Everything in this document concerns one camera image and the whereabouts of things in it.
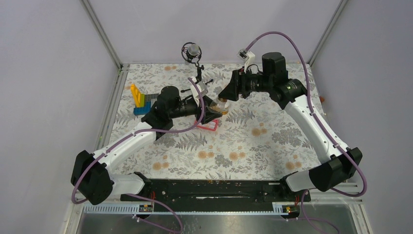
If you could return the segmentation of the white pill bottle orange label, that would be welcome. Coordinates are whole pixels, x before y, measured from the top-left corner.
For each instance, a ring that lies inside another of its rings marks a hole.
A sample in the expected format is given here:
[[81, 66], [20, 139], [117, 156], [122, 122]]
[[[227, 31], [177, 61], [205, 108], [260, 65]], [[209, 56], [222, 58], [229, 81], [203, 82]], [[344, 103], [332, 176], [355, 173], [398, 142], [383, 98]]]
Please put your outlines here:
[[226, 115], [229, 111], [229, 107], [230, 107], [230, 103], [226, 100], [225, 102], [223, 102], [223, 108], [222, 108], [222, 115]]

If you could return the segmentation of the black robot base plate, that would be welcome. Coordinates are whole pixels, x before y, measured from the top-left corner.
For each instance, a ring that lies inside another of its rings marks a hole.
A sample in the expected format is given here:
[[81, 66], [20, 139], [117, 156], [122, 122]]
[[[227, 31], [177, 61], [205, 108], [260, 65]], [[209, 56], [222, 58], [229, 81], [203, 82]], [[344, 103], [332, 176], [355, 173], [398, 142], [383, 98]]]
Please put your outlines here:
[[296, 202], [308, 192], [294, 192], [284, 180], [144, 179], [136, 195], [157, 201], [180, 198], [251, 198], [254, 201]]

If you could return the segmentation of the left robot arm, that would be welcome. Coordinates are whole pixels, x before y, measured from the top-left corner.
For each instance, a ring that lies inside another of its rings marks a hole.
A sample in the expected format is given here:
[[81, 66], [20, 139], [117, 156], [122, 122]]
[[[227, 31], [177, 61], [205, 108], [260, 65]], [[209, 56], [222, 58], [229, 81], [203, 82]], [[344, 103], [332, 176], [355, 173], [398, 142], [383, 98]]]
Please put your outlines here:
[[199, 124], [207, 124], [222, 114], [209, 107], [212, 99], [204, 96], [197, 86], [193, 86], [193, 94], [181, 99], [175, 86], [164, 87], [157, 96], [150, 111], [141, 121], [120, 139], [89, 153], [80, 152], [74, 163], [71, 184], [74, 186], [72, 202], [76, 200], [76, 192], [80, 192], [85, 201], [97, 205], [113, 195], [133, 194], [139, 200], [146, 200], [151, 194], [148, 181], [138, 173], [116, 175], [114, 170], [144, 146], [153, 144], [166, 133], [177, 134], [173, 130], [173, 119], [195, 116], [195, 123], [188, 127], [191, 130]]

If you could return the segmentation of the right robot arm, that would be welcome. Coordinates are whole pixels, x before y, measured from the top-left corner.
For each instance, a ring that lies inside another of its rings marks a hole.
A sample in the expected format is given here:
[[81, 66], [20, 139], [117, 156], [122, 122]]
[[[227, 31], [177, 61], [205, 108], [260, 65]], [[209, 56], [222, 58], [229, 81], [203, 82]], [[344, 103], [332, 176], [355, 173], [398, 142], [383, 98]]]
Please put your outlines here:
[[237, 101], [252, 92], [268, 93], [299, 125], [320, 162], [312, 169], [284, 176], [279, 188], [281, 198], [291, 201], [299, 191], [312, 188], [326, 192], [350, 179], [362, 159], [361, 151], [349, 148], [320, 117], [303, 83], [288, 77], [284, 56], [279, 52], [264, 54], [263, 70], [257, 73], [250, 71], [255, 59], [252, 52], [241, 50], [238, 56], [244, 66], [232, 71], [231, 80], [219, 93], [219, 98]]

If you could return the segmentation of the red pill organizer box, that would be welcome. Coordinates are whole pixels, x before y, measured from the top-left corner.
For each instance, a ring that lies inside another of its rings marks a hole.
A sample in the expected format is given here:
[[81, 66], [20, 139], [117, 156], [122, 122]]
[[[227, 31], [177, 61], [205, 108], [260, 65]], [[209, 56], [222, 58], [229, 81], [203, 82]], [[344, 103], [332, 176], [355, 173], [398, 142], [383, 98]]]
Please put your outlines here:
[[218, 125], [219, 125], [219, 120], [214, 119], [211, 122], [206, 123], [206, 124], [198, 124], [197, 128], [215, 132], [218, 128]]

